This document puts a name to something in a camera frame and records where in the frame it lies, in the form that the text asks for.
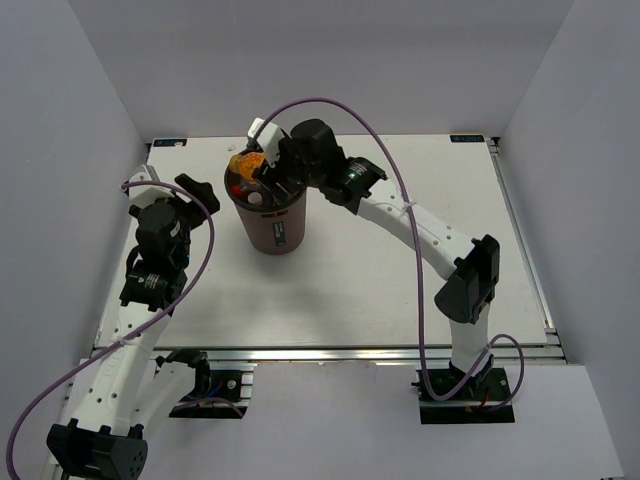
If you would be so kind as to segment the clear bottle red label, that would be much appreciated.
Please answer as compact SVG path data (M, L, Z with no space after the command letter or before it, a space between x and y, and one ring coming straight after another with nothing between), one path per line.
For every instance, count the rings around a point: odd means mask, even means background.
M242 185L234 185L230 189L231 194L236 198L244 198L251 193L251 190Z

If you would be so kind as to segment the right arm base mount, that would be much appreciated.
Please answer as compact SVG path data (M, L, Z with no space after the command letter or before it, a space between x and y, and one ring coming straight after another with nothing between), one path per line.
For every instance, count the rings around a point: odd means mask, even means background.
M437 401L426 389L423 374L411 383L418 396L422 425L512 424L511 388L503 367L489 363L448 400Z

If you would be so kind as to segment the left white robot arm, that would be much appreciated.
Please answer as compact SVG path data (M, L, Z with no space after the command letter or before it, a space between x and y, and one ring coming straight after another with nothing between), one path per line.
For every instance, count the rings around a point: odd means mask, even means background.
M139 478L154 428L180 401L211 389L208 357L193 348L158 359L155 377L142 381L178 302L196 283L186 274L191 234L213 224L220 202L206 182L180 174L166 184L147 167L126 193L137 228L110 344L95 355L97 371L78 407L46 439L65 479Z

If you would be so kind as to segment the orange bottle with white label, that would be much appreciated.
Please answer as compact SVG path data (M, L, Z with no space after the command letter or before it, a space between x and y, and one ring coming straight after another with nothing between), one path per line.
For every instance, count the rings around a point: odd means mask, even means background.
M229 170L239 175L250 184L256 184L254 172L259 170L265 161L265 156L261 152L248 152L233 155L229 160Z

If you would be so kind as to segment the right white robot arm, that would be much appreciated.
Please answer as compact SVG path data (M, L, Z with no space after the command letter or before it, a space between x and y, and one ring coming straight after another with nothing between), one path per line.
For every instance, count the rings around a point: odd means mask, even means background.
M347 155L332 129L311 119L285 133L257 118L248 137L265 155L255 177L278 197L319 190L341 206L390 233L429 264L444 284L434 303L450 324L453 390L472 399L488 385L488 310L499 280L500 245L492 236L461 233L404 195L398 180L365 157Z

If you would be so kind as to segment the blue label water bottle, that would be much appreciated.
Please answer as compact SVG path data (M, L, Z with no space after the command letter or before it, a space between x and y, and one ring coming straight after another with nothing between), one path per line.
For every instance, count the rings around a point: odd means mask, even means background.
M261 205L263 203L263 196L260 192L251 192L247 196L247 201L251 205Z

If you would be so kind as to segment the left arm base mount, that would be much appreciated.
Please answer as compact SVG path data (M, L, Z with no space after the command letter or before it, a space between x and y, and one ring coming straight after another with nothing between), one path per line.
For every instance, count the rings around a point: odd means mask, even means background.
M193 387L169 414L170 418L240 419L249 397L242 393L245 371L212 368L205 351L181 348L155 359L156 372L169 364L187 365L193 372Z

